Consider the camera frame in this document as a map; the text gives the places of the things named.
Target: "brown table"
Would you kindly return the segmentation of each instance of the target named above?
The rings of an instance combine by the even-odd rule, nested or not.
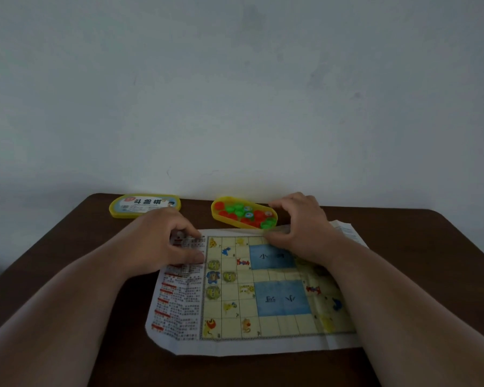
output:
[[[110,239],[130,220],[113,219],[118,195],[94,194],[0,276],[0,325],[59,270]],[[225,228],[211,201],[182,200],[194,226]],[[484,254],[442,215],[422,209],[324,207],[353,224],[368,246],[484,334]],[[278,224],[289,217],[278,212]],[[116,299],[90,385],[374,385],[362,349],[245,357],[174,356],[154,344],[144,323],[157,273],[127,281]]]

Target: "paper sheet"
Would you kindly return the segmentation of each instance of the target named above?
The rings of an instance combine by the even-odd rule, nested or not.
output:
[[[331,224],[364,243],[351,224]],[[172,239],[203,251],[199,265],[161,269],[148,336],[174,354],[239,356],[359,347],[328,271],[272,247],[260,230],[202,230]]]

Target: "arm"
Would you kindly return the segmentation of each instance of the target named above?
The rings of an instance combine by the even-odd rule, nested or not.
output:
[[[271,244],[325,266],[346,300],[383,385],[484,385],[484,336],[373,251],[345,238],[313,196],[269,204],[290,213],[290,234]]]
[[[125,280],[204,256],[169,244],[200,233],[174,208],[147,213],[55,275],[0,328],[0,386],[79,386],[90,378]]]

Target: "forearm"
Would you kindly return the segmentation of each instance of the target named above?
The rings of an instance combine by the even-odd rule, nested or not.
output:
[[[484,337],[353,241],[327,264],[384,385],[484,385]]]
[[[86,385],[124,283],[98,249],[53,277],[0,328],[0,385]]]

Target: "white wall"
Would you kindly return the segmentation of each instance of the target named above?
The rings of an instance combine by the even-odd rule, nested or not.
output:
[[[94,192],[296,190],[484,251],[484,0],[0,0],[0,272]]]

